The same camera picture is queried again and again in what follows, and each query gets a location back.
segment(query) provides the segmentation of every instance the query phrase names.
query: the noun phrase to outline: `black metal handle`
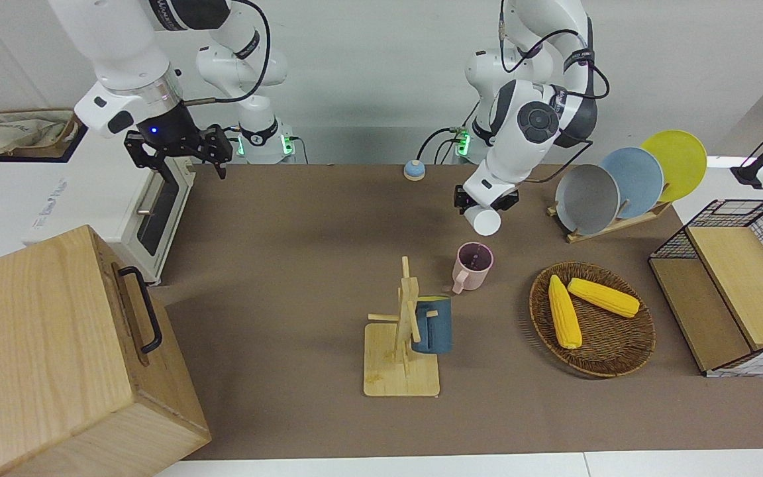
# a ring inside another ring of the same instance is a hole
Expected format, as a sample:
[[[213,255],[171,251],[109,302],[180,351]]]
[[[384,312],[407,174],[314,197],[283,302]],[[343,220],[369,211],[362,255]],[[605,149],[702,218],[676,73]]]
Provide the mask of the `black metal handle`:
[[[145,355],[158,349],[158,346],[160,346],[161,342],[164,340],[164,335],[161,333],[158,317],[155,316],[155,309],[152,308],[152,300],[149,298],[149,291],[146,290],[146,280],[143,279],[143,274],[140,273],[140,270],[137,269],[136,266],[125,266],[125,268],[119,269],[119,275],[121,277],[131,274],[134,274],[137,278],[137,285],[140,287],[140,295],[143,296],[143,303],[146,305],[146,313],[149,314],[149,323],[152,324],[152,332],[154,333],[152,341],[140,348],[140,351],[143,351],[143,354]]]

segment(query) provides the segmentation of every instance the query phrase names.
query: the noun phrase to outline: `mug handle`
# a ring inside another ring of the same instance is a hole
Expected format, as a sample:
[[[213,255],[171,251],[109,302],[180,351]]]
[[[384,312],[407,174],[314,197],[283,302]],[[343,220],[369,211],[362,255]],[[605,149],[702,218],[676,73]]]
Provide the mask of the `mug handle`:
[[[455,277],[455,283],[452,285],[452,291],[455,295],[458,295],[458,293],[461,293],[464,289],[464,280],[466,280],[469,275],[470,274],[466,270],[458,272],[457,277]]]

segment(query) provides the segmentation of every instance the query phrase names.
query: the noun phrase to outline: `blue mug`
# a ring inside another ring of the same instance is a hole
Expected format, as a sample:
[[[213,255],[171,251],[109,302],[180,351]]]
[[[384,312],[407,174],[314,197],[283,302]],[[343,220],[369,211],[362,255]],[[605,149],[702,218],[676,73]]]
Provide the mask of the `blue mug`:
[[[439,355],[452,350],[452,300],[448,296],[417,298],[417,329],[420,342],[411,343],[418,353]]]

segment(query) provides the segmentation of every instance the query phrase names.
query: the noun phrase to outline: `yellow corn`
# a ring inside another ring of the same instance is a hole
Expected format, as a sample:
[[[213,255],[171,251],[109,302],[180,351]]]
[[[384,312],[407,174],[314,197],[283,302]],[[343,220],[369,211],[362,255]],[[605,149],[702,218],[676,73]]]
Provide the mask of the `yellow corn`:
[[[584,301],[612,311],[621,317],[634,317],[641,306],[638,299],[631,295],[581,278],[570,280],[567,290]]]
[[[558,275],[549,278],[549,311],[558,344],[567,350],[575,350],[582,345],[582,330],[570,294]]]

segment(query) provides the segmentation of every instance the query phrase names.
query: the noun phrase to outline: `brown tabletop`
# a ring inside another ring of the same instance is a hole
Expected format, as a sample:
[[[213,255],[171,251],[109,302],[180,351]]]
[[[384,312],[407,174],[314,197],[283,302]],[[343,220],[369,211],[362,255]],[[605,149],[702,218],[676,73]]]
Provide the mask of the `brown tabletop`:
[[[703,378],[647,264],[675,212],[566,244],[545,215],[556,182],[527,184],[502,229],[479,238],[452,206],[469,166],[199,169],[154,295],[168,305],[214,441],[191,459],[331,458],[763,447],[763,378]],[[448,290],[455,250],[496,256],[453,299],[454,348],[437,398],[362,393],[368,312],[397,311],[400,256],[421,293]],[[538,272],[611,269],[644,298],[648,364],[591,380],[549,354],[527,311]]]

